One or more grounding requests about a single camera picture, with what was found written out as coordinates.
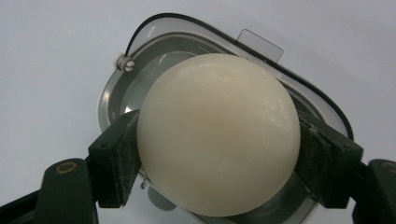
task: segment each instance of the large egg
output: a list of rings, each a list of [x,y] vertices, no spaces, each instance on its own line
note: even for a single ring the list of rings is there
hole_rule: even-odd
[[[300,126],[273,73],[206,54],[175,65],[150,89],[137,143],[155,189],[193,213],[226,217],[267,202],[297,162]]]

